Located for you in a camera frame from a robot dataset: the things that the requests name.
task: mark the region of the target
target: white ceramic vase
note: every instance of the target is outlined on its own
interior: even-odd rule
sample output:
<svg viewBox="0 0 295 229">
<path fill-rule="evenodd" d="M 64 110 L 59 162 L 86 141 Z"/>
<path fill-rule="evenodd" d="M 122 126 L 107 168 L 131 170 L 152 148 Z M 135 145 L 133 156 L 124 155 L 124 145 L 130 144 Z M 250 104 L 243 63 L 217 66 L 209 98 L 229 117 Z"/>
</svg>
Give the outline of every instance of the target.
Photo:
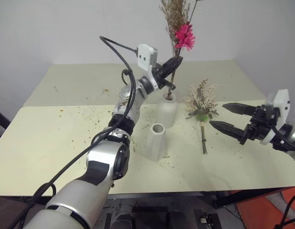
<svg viewBox="0 0 295 229">
<path fill-rule="evenodd" d="M 167 94 L 164 94 L 162 100 L 158 103 L 156 122 L 161 123 L 165 128 L 170 128 L 176 118 L 178 103 L 174 93 L 170 95 L 171 100 L 167 100 L 166 96 Z"/>
<path fill-rule="evenodd" d="M 165 127 L 153 124 L 146 139 L 144 156 L 152 161 L 159 161 L 166 156 Z"/>
</svg>

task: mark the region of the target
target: cable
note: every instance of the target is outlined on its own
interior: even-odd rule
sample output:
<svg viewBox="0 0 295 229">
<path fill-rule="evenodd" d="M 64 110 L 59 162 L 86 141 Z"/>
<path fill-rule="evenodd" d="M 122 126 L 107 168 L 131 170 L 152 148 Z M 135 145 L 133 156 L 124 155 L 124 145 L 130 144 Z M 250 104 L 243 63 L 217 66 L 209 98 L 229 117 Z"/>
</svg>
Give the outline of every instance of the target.
<svg viewBox="0 0 295 229">
<path fill-rule="evenodd" d="M 272 130 L 275 133 L 275 135 L 281 139 L 282 141 L 284 141 L 287 145 L 289 145 L 293 150 L 295 150 L 295 144 L 293 144 L 292 142 L 290 142 L 284 135 L 282 135 L 275 126 L 272 126 Z"/>
<path fill-rule="evenodd" d="M 37 191 L 34 193 L 34 195 L 43 187 L 45 186 L 47 183 L 41 185 Z M 51 185 L 51 188 L 52 188 L 52 197 L 56 195 L 56 186 L 54 184 Z M 24 222 L 25 222 L 25 219 L 27 217 L 27 214 L 28 214 L 29 210 L 24 214 L 24 216 L 22 217 L 22 219 L 20 220 L 19 222 L 19 225 L 18 225 L 18 229 L 22 229 L 23 226 L 24 226 Z"/>
<path fill-rule="evenodd" d="M 106 136 L 109 135 L 110 132 L 112 132 L 114 129 L 116 129 L 121 122 L 124 120 L 124 118 L 127 116 L 127 114 L 129 113 L 133 103 L 134 103 L 134 99 L 135 99 L 135 78 L 132 72 L 132 69 L 130 67 L 130 65 L 126 62 L 126 60 L 120 55 L 120 53 L 112 46 L 110 45 L 108 42 L 114 43 L 120 47 L 123 47 L 125 49 L 131 50 L 133 52 L 136 52 L 135 50 L 121 45 L 119 43 L 116 43 L 108 38 L 102 37 L 100 36 L 100 39 L 108 46 L 110 47 L 113 52 L 115 52 L 117 54 L 117 56 L 122 60 L 122 62 L 126 65 L 128 71 L 129 71 L 129 77 L 131 79 L 131 93 L 128 99 L 128 103 L 125 109 L 125 112 L 123 114 L 123 116 L 120 118 L 120 120 L 112 127 L 105 129 L 101 132 L 99 132 L 94 138 L 96 139 L 95 142 L 93 142 L 90 146 L 88 146 L 86 149 L 84 149 L 82 152 L 80 152 L 74 159 L 72 159 L 68 164 L 66 164 L 48 183 L 43 184 L 42 186 L 40 186 L 37 191 L 34 193 L 34 195 L 32 196 L 32 198 L 30 199 L 30 201 L 28 202 L 27 206 L 25 207 L 24 210 L 21 211 L 21 213 L 13 220 L 13 222 L 9 225 L 8 229 L 13 229 L 18 222 L 20 222 L 27 214 L 27 212 L 30 210 L 30 208 L 35 204 L 35 202 L 47 191 L 47 189 L 49 187 L 51 187 L 52 185 L 54 185 L 54 182 L 71 166 L 73 165 L 79 158 L 81 158 L 84 154 L 86 154 L 88 151 L 90 151 L 91 149 L 93 149 L 94 147 L 96 147 Z"/>
<path fill-rule="evenodd" d="M 128 47 L 128 46 L 122 45 L 122 44 L 120 44 L 120 43 L 118 43 L 118 42 L 115 42 L 115 41 L 113 41 L 113 40 L 110 40 L 110 39 L 108 39 L 108 38 L 106 38 L 106 37 L 100 36 L 100 39 L 101 39 L 101 40 L 102 40 L 102 38 L 104 38 L 104 40 L 106 40 L 106 41 L 108 41 L 108 42 L 110 42 L 110 43 L 112 43 L 112 44 L 115 44 L 115 45 L 117 45 L 117 46 L 120 46 L 120 47 L 122 47 L 122 48 L 125 48 L 125 49 L 130 50 L 130 51 L 134 52 L 136 55 L 138 54 L 138 51 L 137 51 L 136 49 L 132 49 L 132 48 L 130 48 L 130 47 Z"/>
<path fill-rule="evenodd" d="M 128 85 L 124 79 L 124 75 L 129 75 L 129 71 L 127 69 L 124 69 L 121 73 L 121 78 L 122 78 L 122 81 L 125 85 Z"/>
<path fill-rule="evenodd" d="M 295 195 L 294 195 L 294 196 L 291 198 L 291 200 L 288 202 L 287 207 L 286 207 L 285 212 L 284 212 L 284 215 L 283 215 L 283 217 L 282 217 L 281 223 L 280 223 L 279 225 L 276 225 L 276 226 L 275 226 L 275 229 L 282 229 L 283 226 L 286 225 L 285 223 L 289 224 L 289 223 L 295 222 L 295 221 L 293 221 L 293 220 L 295 220 L 295 219 L 291 219 L 291 220 L 285 222 L 286 217 L 287 217 L 287 214 L 288 214 L 288 211 L 289 211 L 289 209 L 290 209 L 292 203 L 294 202 L 294 200 L 295 200 Z"/>
<path fill-rule="evenodd" d="M 290 224 L 290 223 L 294 223 L 295 222 L 295 218 L 294 219 L 291 219 L 291 220 L 289 220 L 289 221 L 286 221 L 284 224 L 283 224 L 283 226 L 286 226 L 286 225 L 288 225 L 288 224 Z"/>
</svg>

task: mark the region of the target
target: white backdrop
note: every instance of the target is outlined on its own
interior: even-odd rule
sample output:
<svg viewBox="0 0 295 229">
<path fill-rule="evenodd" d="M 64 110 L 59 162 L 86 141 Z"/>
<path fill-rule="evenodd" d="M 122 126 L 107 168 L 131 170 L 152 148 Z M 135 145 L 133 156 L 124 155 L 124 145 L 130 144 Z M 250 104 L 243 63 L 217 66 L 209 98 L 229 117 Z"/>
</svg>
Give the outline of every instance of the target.
<svg viewBox="0 0 295 229">
<path fill-rule="evenodd" d="M 12 119 L 60 63 L 120 62 L 99 40 L 148 43 L 171 56 L 160 0 L 0 0 L 0 111 Z M 264 92 L 289 88 L 295 118 L 295 0 L 205 0 L 185 61 L 236 59 Z M 123 52 L 130 62 L 132 54 Z"/>
</svg>

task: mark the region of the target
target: dried flower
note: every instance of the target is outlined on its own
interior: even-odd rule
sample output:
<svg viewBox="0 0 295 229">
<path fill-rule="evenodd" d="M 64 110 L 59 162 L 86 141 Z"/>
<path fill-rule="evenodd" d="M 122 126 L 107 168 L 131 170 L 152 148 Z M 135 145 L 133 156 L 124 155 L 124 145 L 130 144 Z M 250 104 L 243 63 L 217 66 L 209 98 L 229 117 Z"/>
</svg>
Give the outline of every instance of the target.
<svg viewBox="0 0 295 229">
<path fill-rule="evenodd" d="M 208 117 L 213 118 L 213 115 L 218 115 L 214 108 L 217 104 L 214 102 L 216 88 L 215 84 L 207 84 L 207 79 L 203 80 L 198 88 L 191 86 L 191 97 L 186 97 L 184 101 L 187 103 L 186 110 L 189 112 L 189 117 L 196 116 L 199 121 L 205 121 Z"/>
<path fill-rule="evenodd" d="M 176 56 L 178 49 L 175 48 L 175 45 L 178 40 L 175 34 L 188 21 L 190 4 L 187 4 L 186 0 L 161 0 L 161 3 L 160 9 L 165 15 L 166 30 L 170 35 L 173 53 Z"/>
<path fill-rule="evenodd" d="M 193 35 L 192 25 L 186 23 L 182 25 L 180 30 L 176 33 L 176 39 L 178 43 L 175 45 L 175 48 L 186 47 L 187 51 L 193 48 L 195 44 L 195 37 Z"/>
</svg>

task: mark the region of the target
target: orange object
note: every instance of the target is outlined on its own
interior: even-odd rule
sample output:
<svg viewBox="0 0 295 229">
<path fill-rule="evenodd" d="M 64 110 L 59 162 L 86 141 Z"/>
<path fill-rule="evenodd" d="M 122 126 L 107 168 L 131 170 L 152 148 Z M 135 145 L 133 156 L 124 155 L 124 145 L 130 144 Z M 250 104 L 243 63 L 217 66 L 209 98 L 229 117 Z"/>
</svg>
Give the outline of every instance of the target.
<svg viewBox="0 0 295 229">
<path fill-rule="evenodd" d="M 291 198 L 295 195 L 295 187 L 282 191 L 282 195 L 286 203 L 288 203 L 291 200 Z M 295 200 L 292 203 L 291 208 L 295 211 Z"/>
<path fill-rule="evenodd" d="M 273 229 L 283 217 L 265 197 L 237 204 L 237 208 L 247 229 Z M 284 229 L 295 229 L 295 225 L 288 224 Z"/>
</svg>

